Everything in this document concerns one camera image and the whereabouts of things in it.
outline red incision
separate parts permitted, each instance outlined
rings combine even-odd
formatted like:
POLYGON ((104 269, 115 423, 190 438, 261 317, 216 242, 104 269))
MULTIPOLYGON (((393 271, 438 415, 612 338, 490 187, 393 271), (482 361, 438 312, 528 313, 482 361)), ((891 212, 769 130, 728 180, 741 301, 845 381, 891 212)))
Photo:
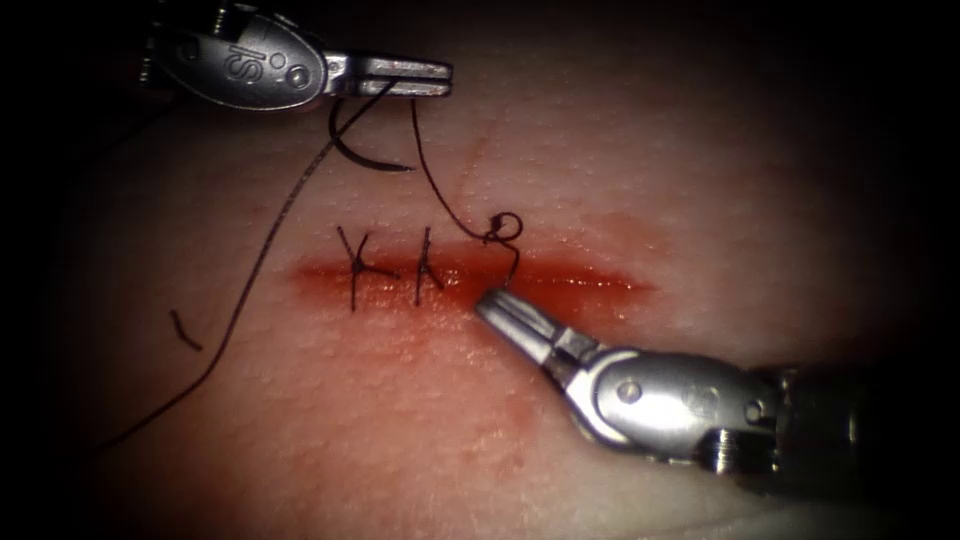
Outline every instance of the red incision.
MULTIPOLYGON (((367 264, 398 271, 400 280, 363 273, 357 282, 357 312, 376 310, 406 311, 472 310, 474 303, 490 287, 499 287, 509 272, 512 253, 496 246, 477 249, 431 249, 429 262, 444 284, 438 290, 423 276, 421 306, 414 305, 417 258, 375 254, 366 255, 367 264)), ((290 272, 301 301, 329 309, 336 303, 349 310, 350 266, 342 259, 304 258, 290 272)), ((648 283, 631 280, 619 272, 603 272, 579 264, 562 255, 556 258, 522 258, 509 289, 542 307, 565 324, 585 331, 591 327, 622 319, 624 308, 636 305, 654 291, 648 283)))

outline engraved logo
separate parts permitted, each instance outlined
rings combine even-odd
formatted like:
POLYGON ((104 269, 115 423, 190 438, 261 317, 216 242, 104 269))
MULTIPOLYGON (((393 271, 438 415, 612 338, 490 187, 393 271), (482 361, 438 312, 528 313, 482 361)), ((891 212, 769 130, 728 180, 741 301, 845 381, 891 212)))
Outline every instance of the engraved logo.
POLYGON ((267 55, 237 45, 230 46, 230 52, 233 54, 223 62, 228 78, 253 84, 263 77, 262 62, 267 59, 267 55))
POLYGON ((720 403, 720 392, 712 386, 697 386, 691 384, 683 392, 683 404, 694 415, 714 420, 717 417, 717 406, 720 403))

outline black suture thread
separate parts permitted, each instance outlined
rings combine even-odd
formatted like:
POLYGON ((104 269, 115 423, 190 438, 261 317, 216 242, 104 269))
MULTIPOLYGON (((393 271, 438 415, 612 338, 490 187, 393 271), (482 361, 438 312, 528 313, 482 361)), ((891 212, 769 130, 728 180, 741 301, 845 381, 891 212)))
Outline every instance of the black suture thread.
POLYGON ((180 321, 180 314, 177 313, 177 310, 170 310, 170 317, 173 319, 173 328, 177 331, 177 337, 180 338, 180 341, 187 344, 191 349, 200 352, 203 350, 203 345, 198 343, 196 340, 192 339, 187 333, 183 330, 183 323, 180 321))
POLYGON ((433 268, 430 267, 430 263, 427 261, 427 252, 429 250, 430 227, 427 227, 423 231, 423 248, 420 250, 420 260, 417 261, 417 292, 413 297, 413 304, 416 306, 420 305, 420 284, 423 281, 424 274, 433 280, 433 284, 436 285, 438 289, 443 290, 443 282, 433 273, 433 268))
POLYGON ((77 171, 77 176, 83 176, 84 174, 93 170, 97 166, 97 164, 100 163, 100 160, 110 155, 111 153, 115 152, 125 142, 129 141, 130 139, 134 138, 143 130, 152 126, 154 123, 157 122, 157 120, 160 120, 161 118, 179 109, 180 106, 186 103, 188 99, 189 99, 189 95, 187 94, 174 96, 169 103, 164 104, 156 111, 148 113, 144 118, 139 120, 136 124, 131 126, 122 134, 120 134, 120 136, 118 136, 116 139, 113 139, 112 141, 104 145, 103 148, 101 148, 100 150, 91 152, 91 155, 88 156, 87 159, 83 160, 82 163, 76 166, 75 170, 77 171))
POLYGON ((503 286, 507 287, 510 285, 510 281, 513 280, 514 274, 517 272, 517 266, 520 264, 520 250, 515 246, 510 244, 510 241, 517 239, 520 234, 523 233, 523 220, 520 219, 520 216, 513 212, 499 212, 494 214, 490 218, 490 230, 479 234, 471 231, 464 223, 460 220, 459 217, 453 212, 453 209, 450 208, 450 205, 447 204, 446 199, 443 198, 443 195, 440 193, 440 188, 437 187, 436 181, 433 179, 433 175, 430 174, 430 168, 427 166, 427 159, 423 155, 423 140, 420 137, 420 124, 417 121, 417 102, 416 100, 410 101, 410 115, 413 118, 413 136, 417 140, 417 154, 420 156, 420 168, 423 169, 423 174, 426 175, 427 181, 430 183, 430 188, 433 189, 434 195, 437 196, 437 200, 440 201, 440 204, 443 206, 443 209, 447 211, 447 214, 450 216, 450 219, 463 231, 464 234, 470 238, 480 240, 484 244, 488 242, 494 242, 500 244, 501 246, 509 249, 513 252, 513 264, 510 265, 510 271, 507 273, 507 278, 504 280, 503 286), (503 218, 513 218, 517 221, 517 230, 509 236, 500 236, 500 230, 504 227, 503 218))
POLYGON ((356 255, 354 255, 353 250, 350 249, 350 242, 347 242, 347 235, 343 233, 343 227, 337 225, 337 233, 340 235, 340 241, 343 242, 343 247, 347 250, 347 255, 350 257, 350 311, 354 312, 357 310, 357 277, 361 273, 373 272, 375 274, 392 277, 393 279, 400 279, 400 274, 393 270, 377 268, 376 266, 371 266, 363 262, 363 246, 367 245, 367 238, 370 237, 370 233, 363 235, 363 240, 360 241, 360 246, 357 247, 356 255))
MULTIPOLYGON (((343 106, 343 102, 344 99, 338 99, 337 102, 333 104, 333 108, 330 109, 330 118, 327 120, 327 131, 330 132, 331 138, 333 138, 333 135, 337 132, 337 117, 340 116, 340 107, 343 106)), ((336 142, 333 144, 336 145, 337 150, 343 154, 343 157, 349 159, 357 165, 360 165, 361 167, 384 172, 409 172, 417 170, 415 167, 407 167, 406 165, 394 163, 384 163, 382 161, 374 161, 370 158, 365 158, 351 150, 350 147, 347 146, 347 143, 343 142, 343 139, 335 138, 335 140, 336 142)))
POLYGON ((304 169, 303 174, 300 175, 300 178, 294 184, 293 189, 290 190, 290 193, 287 195, 286 201, 283 203, 280 212, 277 214, 276 219, 273 221, 273 225, 270 227, 270 231, 267 233, 267 237, 263 242, 263 247, 260 248, 260 253, 257 255, 257 260, 253 265, 253 270, 250 272, 250 277, 247 278, 246 283, 243 285, 243 290, 240 292, 240 298, 237 300, 237 305, 233 309, 233 314, 230 316, 230 321, 227 323, 227 329, 223 334, 223 338, 220 340, 220 345, 217 347, 217 352, 214 353, 213 358, 210 360, 210 363, 207 365, 207 368, 197 377, 193 382, 187 385, 186 388, 181 390, 175 396, 167 400, 165 403, 151 411, 149 414, 138 420, 136 423, 120 432, 118 435, 103 441, 102 443, 95 446, 92 450, 89 451, 88 455, 90 457, 96 457, 102 455, 107 450, 117 446, 123 441, 130 438, 132 435, 136 434, 143 428, 150 425, 154 420, 162 416, 168 410, 172 409, 177 403, 180 403, 184 398, 189 396, 200 387, 213 373, 213 370, 216 369, 217 365, 220 363, 221 358, 223 358, 224 351, 227 350, 227 345, 230 343, 230 337, 233 335, 233 331, 237 326, 237 321, 240 320, 240 314, 243 312, 243 307, 247 302, 247 298, 250 296, 250 291, 253 289, 253 283, 256 281, 257 276, 260 274, 260 268, 263 266, 264 260, 267 258, 267 253, 270 251, 270 246, 273 244, 274 238, 277 236, 277 232, 280 230, 280 226, 286 220, 287 214, 290 212, 290 209, 293 208, 293 203, 296 202, 297 196, 300 194, 300 191, 303 190, 303 186, 307 183, 307 180, 313 175, 317 170, 317 167, 320 166, 320 162, 330 153, 330 150, 333 149, 334 143, 337 139, 343 136, 344 133, 350 126, 354 124, 361 116, 363 116, 371 107, 373 107, 378 101, 380 101, 383 96, 393 88, 396 84, 396 81, 391 81, 387 83, 383 90, 381 90, 376 96, 374 96, 370 101, 363 104, 363 107, 360 107, 353 116, 340 128, 336 133, 336 137, 327 142, 326 145, 314 156, 313 160, 304 169))

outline silver metal surface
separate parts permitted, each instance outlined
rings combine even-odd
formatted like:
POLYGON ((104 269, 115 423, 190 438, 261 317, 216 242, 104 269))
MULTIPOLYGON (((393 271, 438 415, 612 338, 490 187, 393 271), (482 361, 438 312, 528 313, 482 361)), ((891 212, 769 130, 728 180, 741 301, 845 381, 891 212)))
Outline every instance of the silver metal surface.
POLYGON ((771 471, 776 390, 705 356, 609 347, 503 289, 477 313, 564 392, 610 446, 714 472, 771 471))
MULTIPOLYGON (((158 6, 164 2, 158 0, 158 6)), ((373 97, 388 84, 388 97, 444 97, 453 67, 442 62, 368 52, 331 51, 289 19, 229 1, 218 3, 210 27, 190 17, 157 18, 140 79, 151 68, 192 93, 227 107, 276 111, 320 96, 373 97)))
POLYGON ((395 81, 390 97, 444 97, 453 89, 453 67, 442 62, 376 53, 321 51, 327 62, 325 95, 373 97, 395 81))

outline dark vignette background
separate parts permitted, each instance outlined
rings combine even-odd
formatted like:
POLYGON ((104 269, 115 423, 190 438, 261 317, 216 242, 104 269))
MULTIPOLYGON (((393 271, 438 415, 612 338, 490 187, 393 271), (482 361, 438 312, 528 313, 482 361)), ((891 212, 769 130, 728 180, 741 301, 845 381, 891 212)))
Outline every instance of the dark vignette background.
MULTIPOLYGON (((198 10, 212 4, 209 0, 192 3, 198 10)), ((939 393, 933 391, 930 381, 947 375, 954 356, 943 348, 949 333, 942 331, 942 323, 947 319, 935 316, 950 311, 947 273, 942 265, 956 244, 948 232, 948 216, 955 212, 948 197, 955 173, 947 163, 952 157, 948 133, 953 127, 947 81, 956 60, 948 46, 951 35, 945 28, 948 17, 944 11, 913 3, 647 2, 627 6, 605 1, 491 0, 463 2, 462 7, 454 8, 443 2, 374 0, 331 4, 323 8, 327 15, 322 18, 301 16, 316 13, 317 4, 261 2, 294 20, 310 20, 311 29, 332 45, 374 50, 410 50, 411 41, 424 39, 402 24, 404 13, 416 17, 436 10, 492 10, 506 20, 517 10, 545 15, 575 11, 584 14, 584 24, 596 25, 637 17, 671 32, 710 36, 765 51, 816 84, 832 108, 857 126, 865 145, 885 149, 876 156, 888 173, 876 179, 878 192, 893 190, 901 201, 907 201, 913 217, 921 218, 913 221, 919 225, 904 228, 898 241, 920 245, 917 251, 926 254, 926 262, 938 270, 933 275, 939 276, 944 286, 941 305, 918 314, 903 347, 890 351, 894 370, 911 367, 890 375, 890 402, 884 410, 888 421, 879 437, 886 450, 878 456, 878 466, 886 474, 885 487, 907 487, 902 500, 918 511, 918 519, 921 515, 922 522, 935 519, 929 505, 939 490, 926 485, 926 478, 933 480, 939 471, 929 468, 921 472, 915 460, 942 458, 939 448, 948 435, 928 429, 932 418, 943 416, 934 403, 938 400, 929 397, 939 393)), ((27 363, 29 375, 43 377, 49 362, 56 360, 44 351, 44 343, 57 337, 45 330, 42 298, 45 285, 62 271, 51 264, 50 247, 58 238, 69 240, 69 228, 61 228, 61 209, 73 193, 84 189, 87 175, 96 174, 98 156, 108 153, 118 138, 163 106, 162 100, 139 92, 134 82, 151 6, 150 0, 110 1, 61 11, 64 27, 57 31, 63 36, 61 43, 71 46, 68 54, 61 49, 62 63, 58 65, 62 80, 70 81, 70 106, 54 113, 58 129, 48 130, 45 136, 53 159, 39 181, 27 187, 29 200, 43 201, 45 210, 28 227, 23 256, 18 257, 26 290, 37 295, 27 298, 27 305, 32 306, 27 310, 28 321, 35 323, 29 334, 29 343, 35 347, 28 356, 34 360, 27 363)), ((82 527, 83 516, 73 515, 64 498, 70 484, 71 464, 65 461, 70 449, 47 443, 45 405, 57 396, 34 393, 24 399, 30 404, 26 422, 17 428, 23 434, 17 439, 25 441, 21 446, 24 455, 15 462, 26 464, 23 470, 30 476, 21 492, 28 509, 24 517, 33 518, 36 532, 60 532, 62 528, 68 534, 82 533, 77 527, 82 527)))

